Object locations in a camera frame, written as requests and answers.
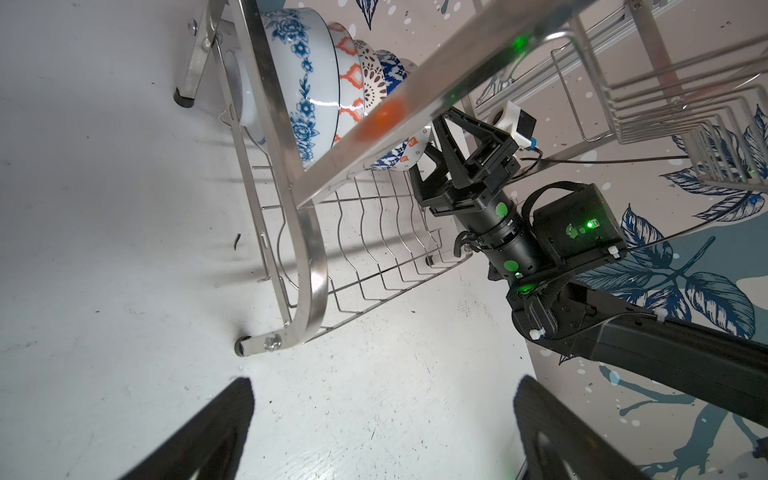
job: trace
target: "wire dish rack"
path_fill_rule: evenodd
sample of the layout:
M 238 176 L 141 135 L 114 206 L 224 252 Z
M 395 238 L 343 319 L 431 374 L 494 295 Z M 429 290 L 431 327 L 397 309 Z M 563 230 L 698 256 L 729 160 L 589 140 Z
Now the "wire dish rack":
M 571 39 L 595 86 L 610 127 L 606 134 L 584 134 L 558 64 L 557 53 L 566 47 L 551 52 L 582 139 L 593 142 L 612 135 L 620 144 L 631 144 L 673 135 L 689 154 L 700 182 L 768 191 L 765 127 L 758 125 L 750 106 L 757 103 L 763 111 L 768 106 L 765 87 L 755 81 L 768 71 L 768 35 L 673 63 L 650 2 L 630 0 L 627 10 L 653 66 L 649 73 L 609 83 L 581 21 L 574 18 L 561 33 Z
M 765 71 L 765 52 L 743 56 L 766 38 L 672 64 L 651 13 L 651 1 L 628 0 L 625 8 L 654 70 L 609 84 L 578 19 L 593 2 L 489 3 L 305 171 L 256 0 L 229 0 L 233 23 L 221 21 L 225 0 L 204 0 L 200 16 L 191 24 L 194 45 L 174 100 L 187 108 L 194 104 L 204 66 L 213 53 L 226 102 L 222 120 L 231 126 L 266 267 L 263 281 L 272 284 L 283 323 L 273 332 L 237 340 L 237 355 L 285 349 L 316 339 L 468 258 L 469 253 L 458 261 L 446 255 L 455 234 L 451 220 L 433 218 L 415 205 L 405 175 L 374 173 L 367 167 L 459 101 L 468 105 L 467 113 L 475 115 L 465 96 L 497 72 L 508 71 L 509 65 L 519 65 L 527 53 L 548 41 L 571 39 L 571 51 L 578 53 L 596 86 L 610 130 L 593 138 L 586 138 L 582 131 L 584 141 L 542 159 L 524 176 L 613 140 L 632 143 L 679 134 L 703 182 L 766 191 L 764 145 L 722 135 L 729 125 L 741 131 L 735 128 L 737 108 L 743 106 L 740 96 L 748 89 L 763 106 L 768 105 L 762 88 L 745 83 Z M 667 0 L 659 3 L 666 5 Z M 606 19 L 616 21 L 615 13 Z M 566 23 L 570 28 L 563 28 Z M 243 50 L 268 145 L 262 164 L 250 162 L 223 68 L 218 32 L 236 35 Z M 742 56 L 726 68 L 722 60 L 731 54 Z M 562 80 L 555 53 L 550 62 Z M 547 81 L 542 78 L 540 82 L 535 75 L 549 67 L 539 67 L 499 97 L 514 96 L 518 86 L 527 85 L 530 90 Z M 478 106 L 480 118 L 492 114 L 485 110 Z M 575 108 L 573 112 L 579 124 Z M 750 127 L 756 128 L 754 121 Z M 271 190 L 265 185 L 272 185 Z M 449 247 L 444 248 L 443 239 Z

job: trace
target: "dish rack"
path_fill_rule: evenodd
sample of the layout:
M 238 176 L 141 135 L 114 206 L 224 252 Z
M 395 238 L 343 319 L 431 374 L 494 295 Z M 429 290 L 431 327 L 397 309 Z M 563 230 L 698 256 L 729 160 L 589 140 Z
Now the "dish rack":
M 238 339 L 236 354 L 247 356 L 285 349 L 316 339 L 466 261 L 471 255 L 469 252 L 460 260 L 446 254 L 452 250 L 453 237 L 443 231 L 452 227 L 452 222 L 446 223 L 446 217 L 431 217 L 415 205 L 412 188 L 404 174 L 372 172 L 367 167 L 410 132 L 428 124 L 457 102 L 463 100 L 465 107 L 471 107 L 465 97 L 484 80 L 508 65 L 516 65 L 527 52 L 557 38 L 570 38 L 574 43 L 589 78 L 599 87 L 598 94 L 611 129 L 596 138 L 584 137 L 580 144 L 544 159 L 528 175 L 555 164 L 547 160 L 567 160 L 608 141 L 630 143 L 679 134 L 702 181 L 742 190 L 764 188 L 764 178 L 752 172 L 761 171 L 756 155 L 746 160 L 750 171 L 732 160 L 736 158 L 732 153 L 738 153 L 740 148 L 744 151 L 743 142 L 726 141 L 724 149 L 712 142 L 715 147 L 712 148 L 706 138 L 702 139 L 702 132 L 718 132 L 723 119 L 735 120 L 733 112 L 728 110 L 728 102 L 733 101 L 734 92 L 743 93 L 743 85 L 737 84 L 733 90 L 732 83 L 742 82 L 747 72 L 752 76 L 763 72 L 766 65 L 760 63 L 761 60 L 731 65 L 736 74 L 724 83 L 718 77 L 726 73 L 721 69 L 689 74 L 679 80 L 673 74 L 746 45 L 672 65 L 668 55 L 664 57 L 666 49 L 650 5 L 631 0 L 627 9 L 633 12 L 654 71 L 620 84 L 608 84 L 602 77 L 589 34 L 578 20 L 578 13 L 593 2 L 541 0 L 523 6 L 520 2 L 496 0 L 486 5 L 305 171 L 256 1 L 230 0 L 232 25 L 221 21 L 225 0 L 204 0 L 200 17 L 192 25 L 196 34 L 194 46 L 174 99 L 181 106 L 192 106 L 207 58 L 213 52 L 227 104 L 223 121 L 231 126 L 266 268 L 262 280 L 272 283 L 283 322 L 281 328 L 271 333 Z M 568 30 L 562 27 L 566 22 L 571 26 Z M 247 133 L 234 113 L 217 30 L 236 35 L 245 54 L 245 68 L 268 145 L 266 164 L 250 163 L 244 138 Z M 659 86 L 646 86 L 645 82 L 649 81 L 658 81 Z M 517 84 L 525 82 L 516 81 L 506 94 L 514 94 Z M 638 86 L 643 86 L 639 95 L 637 91 L 621 93 L 624 88 Z M 724 91 L 731 89 L 727 93 L 708 90 L 715 87 Z M 765 103 L 764 91 L 758 88 L 757 94 L 762 95 L 760 100 Z M 724 109 L 725 117 L 718 116 L 715 108 Z M 574 115 L 578 123 L 575 108 Z M 765 154 L 764 145 L 758 150 Z M 258 174 L 271 180 L 274 203 L 262 206 L 260 198 L 266 194 L 257 188 L 257 184 L 263 185 L 263 182 L 254 181 L 254 175 L 258 177 Z M 318 212 L 322 210 L 336 212 L 338 217 L 332 217 L 335 228 L 333 224 L 321 225 Z M 277 215 L 276 231 L 267 225 L 270 215 Z M 376 215 L 379 216 L 378 228 Z M 323 212 L 322 217 L 327 216 L 328 213 Z M 358 230 L 350 230 L 348 225 L 357 225 Z M 353 236 L 356 235 L 359 242 L 355 245 L 343 239 L 343 232 L 349 231 L 356 231 Z M 327 241 L 334 234 L 336 242 L 323 242 L 324 237 Z M 447 249 L 443 247 L 443 237 L 449 242 Z M 283 250 L 283 246 L 289 249 L 289 245 L 290 253 Z M 284 255 L 292 262 L 287 268 Z M 333 268 L 334 258 L 339 260 L 341 268 Z M 331 307 L 327 309 L 329 298 Z

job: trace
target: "cable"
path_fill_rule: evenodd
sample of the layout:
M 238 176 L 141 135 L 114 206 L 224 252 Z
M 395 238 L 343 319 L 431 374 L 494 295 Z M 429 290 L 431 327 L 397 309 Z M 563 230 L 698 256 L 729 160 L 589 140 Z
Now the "cable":
M 754 194 L 754 192 L 752 192 L 752 191 L 746 192 L 746 195 L 744 195 L 744 198 L 739 200 L 739 203 L 733 205 L 731 208 L 729 208 L 728 210 L 724 211 L 723 213 L 721 213 L 720 215 L 718 215 L 715 218 L 710 218 L 709 220 L 701 222 L 698 225 L 695 225 L 695 226 L 693 226 L 691 228 L 687 228 L 687 229 L 682 230 L 680 232 L 674 233 L 674 234 L 670 235 L 669 237 L 660 238 L 659 240 L 656 240 L 656 241 L 651 242 L 651 243 L 646 243 L 645 245 L 639 245 L 637 247 L 632 247 L 628 251 L 634 252 L 635 250 L 641 250 L 641 249 L 644 249 L 644 248 L 652 247 L 653 245 L 657 245 L 659 243 L 666 242 L 668 240 L 672 240 L 673 238 L 677 238 L 680 235 L 685 235 L 686 233 L 690 233 L 690 232 L 692 232 L 694 230 L 699 230 L 701 227 L 705 227 L 706 225 L 709 225 L 710 223 L 716 222 L 719 219 L 725 217 L 727 214 L 733 212 L 738 207 L 741 207 L 742 205 L 744 205 L 746 203 L 747 200 L 750 199 L 750 197 L 752 197 L 753 194 Z
M 519 174 L 517 174 L 514 177 L 510 178 L 509 182 L 507 182 L 507 185 L 511 184 L 514 180 L 517 180 L 518 178 L 523 178 L 525 175 L 528 174 L 529 171 L 533 170 L 536 167 L 536 165 L 538 165 L 538 162 L 541 161 L 541 157 L 544 156 L 544 152 L 539 150 L 537 147 L 534 148 L 534 151 L 536 151 L 538 153 L 538 158 L 519 158 L 518 159 L 519 161 L 533 160 L 534 162 L 533 162 L 533 164 L 528 165 L 522 172 L 520 172 Z
M 687 155 L 673 155 L 670 157 L 647 157 L 647 158 L 631 158 L 628 160 L 595 160 L 595 161 L 581 161 L 581 160 L 550 160 L 545 158 L 544 161 L 553 164 L 634 164 L 644 161 L 659 161 L 659 160 L 681 160 L 684 158 L 690 158 Z

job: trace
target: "black rubber foot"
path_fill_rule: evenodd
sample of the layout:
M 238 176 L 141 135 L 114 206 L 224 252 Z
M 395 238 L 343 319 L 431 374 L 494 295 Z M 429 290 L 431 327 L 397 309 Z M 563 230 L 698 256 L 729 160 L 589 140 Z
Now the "black rubber foot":
M 245 356 L 245 354 L 243 353 L 243 346 L 240 345 L 240 342 L 242 342 L 243 340 L 248 340 L 249 338 L 250 338 L 249 336 L 241 336 L 239 339 L 237 339 L 237 341 L 235 342 L 235 355 Z
M 194 105 L 194 98 L 182 97 L 178 88 L 174 92 L 174 100 L 180 107 L 192 108 L 192 105 Z

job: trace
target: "blue floral bowl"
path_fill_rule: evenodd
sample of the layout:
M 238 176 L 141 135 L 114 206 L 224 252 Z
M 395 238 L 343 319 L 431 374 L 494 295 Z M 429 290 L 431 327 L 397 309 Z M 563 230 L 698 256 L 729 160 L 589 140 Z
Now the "blue floral bowl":
M 276 10 L 262 18 L 293 136 L 304 167 L 309 167 L 330 150 L 336 136 L 339 69 L 333 41 L 323 18 L 311 8 Z M 255 111 L 249 94 L 244 89 L 243 110 L 251 102 Z M 265 143 L 257 115 L 244 118 L 243 125 L 259 144 Z
M 376 52 L 376 57 L 379 58 L 379 62 L 382 64 L 382 70 L 384 71 L 386 94 L 390 95 L 408 75 L 400 60 L 392 52 L 378 50 Z M 393 148 L 387 155 L 384 155 L 375 161 L 371 165 L 371 168 L 373 170 L 389 170 L 400 162 L 400 158 L 407 147 L 408 141 L 402 142 L 402 144 Z

